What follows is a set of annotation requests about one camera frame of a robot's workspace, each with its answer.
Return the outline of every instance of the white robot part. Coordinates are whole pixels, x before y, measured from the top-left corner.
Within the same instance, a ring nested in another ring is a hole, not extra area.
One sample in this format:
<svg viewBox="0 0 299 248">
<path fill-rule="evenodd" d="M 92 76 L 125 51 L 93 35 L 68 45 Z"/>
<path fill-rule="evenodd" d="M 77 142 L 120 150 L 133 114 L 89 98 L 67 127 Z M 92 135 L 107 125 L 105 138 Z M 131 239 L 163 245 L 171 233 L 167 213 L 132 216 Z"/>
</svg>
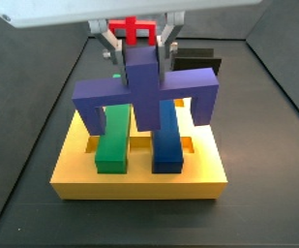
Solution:
<svg viewBox="0 0 299 248">
<path fill-rule="evenodd" d="M 0 17 L 19 28 L 91 19 L 213 9 L 261 0 L 0 0 Z"/>
<path fill-rule="evenodd" d="M 184 26 L 185 12 L 167 13 L 165 26 L 161 32 L 161 43 L 165 47 L 165 58 L 169 57 L 169 46 Z"/>
</svg>

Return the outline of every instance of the toy block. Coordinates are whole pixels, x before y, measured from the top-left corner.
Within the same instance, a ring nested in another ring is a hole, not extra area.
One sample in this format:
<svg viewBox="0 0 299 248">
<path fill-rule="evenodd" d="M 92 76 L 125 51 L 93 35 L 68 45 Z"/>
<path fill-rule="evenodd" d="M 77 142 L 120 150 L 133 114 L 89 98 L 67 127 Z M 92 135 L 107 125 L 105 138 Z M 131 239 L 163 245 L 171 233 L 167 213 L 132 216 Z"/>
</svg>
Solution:
<svg viewBox="0 0 299 248">
<path fill-rule="evenodd" d="M 108 106 L 107 133 L 100 136 L 95 155 L 97 173 L 127 172 L 129 105 Z"/>
<path fill-rule="evenodd" d="M 91 136 L 105 133 L 105 114 L 103 106 L 129 103 L 129 90 L 120 78 L 84 80 L 75 84 L 72 102 Z"/>
<path fill-rule="evenodd" d="M 133 108 L 131 108 L 129 152 L 140 150 L 151 151 L 151 132 L 137 131 Z"/>
<path fill-rule="evenodd" d="M 148 44 L 155 45 L 155 21 L 136 20 L 135 16 L 128 16 L 124 20 L 112 19 L 108 22 L 108 28 L 112 34 L 115 34 L 115 29 L 125 30 L 125 44 L 129 46 L 136 44 L 136 30 L 147 29 L 149 31 Z"/>
<path fill-rule="evenodd" d="M 160 101 L 160 130 L 151 132 L 152 173 L 181 173 L 184 157 L 172 100 Z"/>
<path fill-rule="evenodd" d="M 159 77 L 153 46 L 125 50 L 125 72 L 137 130 L 140 132 L 157 130 L 160 128 Z"/>
<path fill-rule="evenodd" d="M 177 47 L 177 53 L 172 54 L 172 57 L 189 57 L 189 58 L 212 58 L 213 57 L 213 48 L 181 48 Z"/>
<path fill-rule="evenodd" d="M 124 71 L 124 44 L 121 40 L 117 40 L 117 46 L 116 49 L 113 51 L 113 57 L 115 57 L 115 64 L 117 66 L 119 69 L 119 77 L 121 78 L 121 82 L 123 85 L 127 85 L 127 75 L 125 75 L 125 71 Z"/>
<path fill-rule="evenodd" d="M 208 125 L 217 94 L 217 79 L 212 69 L 165 73 L 160 83 L 160 100 L 192 97 L 191 113 L 195 126 Z"/>
<path fill-rule="evenodd" d="M 64 137 L 51 185 L 64 200 L 217 199 L 227 177 L 209 126 L 195 127 L 187 108 L 176 108 L 180 136 L 192 138 L 183 173 L 152 174 L 149 150 L 128 151 L 125 174 L 96 172 L 93 154 L 84 152 L 88 133 L 77 111 Z"/>
<path fill-rule="evenodd" d="M 120 78 L 79 81 L 75 84 L 72 102 L 91 136 L 105 132 L 103 106 L 132 104 L 137 130 L 160 128 L 159 101 L 192 97 L 193 125 L 209 123 L 219 82 L 212 69 L 195 69 L 165 73 L 159 83 L 155 47 L 125 50 L 128 85 Z"/>
<path fill-rule="evenodd" d="M 215 75 L 219 73 L 221 58 L 176 57 L 172 63 L 172 71 L 212 68 Z"/>
</svg>

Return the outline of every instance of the wooden block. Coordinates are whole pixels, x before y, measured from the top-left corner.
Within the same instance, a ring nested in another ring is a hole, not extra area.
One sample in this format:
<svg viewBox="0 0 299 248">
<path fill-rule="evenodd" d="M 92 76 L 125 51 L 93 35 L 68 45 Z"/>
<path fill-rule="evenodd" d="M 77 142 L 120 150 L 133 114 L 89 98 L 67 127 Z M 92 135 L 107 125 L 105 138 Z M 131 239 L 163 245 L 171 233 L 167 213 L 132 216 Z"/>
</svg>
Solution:
<svg viewBox="0 0 299 248">
<path fill-rule="evenodd" d="M 175 57 L 213 57 L 213 48 L 177 48 Z"/>
<path fill-rule="evenodd" d="M 125 72 L 137 130 L 159 130 L 159 72 L 153 46 L 125 50 Z"/>
<path fill-rule="evenodd" d="M 85 153 L 92 153 L 97 150 L 100 137 L 99 136 L 89 136 L 87 141 Z"/>
<path fill-rule="evenodd" d="M 97 173 L 125 173 L 129 132 L 129 105 L 108 106 L 107 133 L 100 136 L 95 155 Z"/>
<path fill-rule="evenodd" d="M 160 130 L 151 132 L 152 173 L 181 173 L 184 157 L 172 100 L 160 101 Z"/>
<path fill-rule="evenodd" d="M 183 107 L 183 106 L 184 106 L 183 99 L 175 99 L 175 107 Z"/>
<path fill-rule="evenodd" d="M 51 185 L 65 200 L 217 199 L 227 185 L 209 126 L 192 126 L 187 108 L 176 108 L 181 137 L 192 138 L 180 174 L 152 174 L 149 150 L 128 150 L 127 174 L 99 174 L 93 154 L 85 153 L 88 133 L 77 112 L 64 139 Z M 131 126 L 132 137 L 141 133 Z"/>
<path fill-rule="evenodd" d="M 173 59 L 172 71 L 212 68 L 215 75 L 219 73 L 221 58 L 204 58 L 204 57 L 176 57 Z"/>
</svg>

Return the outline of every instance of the yellow block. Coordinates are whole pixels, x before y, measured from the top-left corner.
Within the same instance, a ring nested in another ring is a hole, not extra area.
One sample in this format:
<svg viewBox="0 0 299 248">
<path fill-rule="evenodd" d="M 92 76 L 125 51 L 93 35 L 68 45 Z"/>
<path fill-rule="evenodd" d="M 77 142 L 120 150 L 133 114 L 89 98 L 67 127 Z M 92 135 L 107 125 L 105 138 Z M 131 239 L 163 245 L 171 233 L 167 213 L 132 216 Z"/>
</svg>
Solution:
<svg viewBox="0 0 299 248">
<path fill-rule="evenodd" d="M 172 200 L 217 199 L 227 185 L 209 126 L 193 127 L 187 108 L 176 108 L 184 147 L 180 174 L 151 173 L 149 132 L 137 133 L 131 123 L 131 139 L 140 149 L 128 149 L 127 174 L 97 174 L 95 153 L 85 153 L 88 133 L 75 112 L 64 139 L 51 185 L 65 200 Z"/>
</svg>

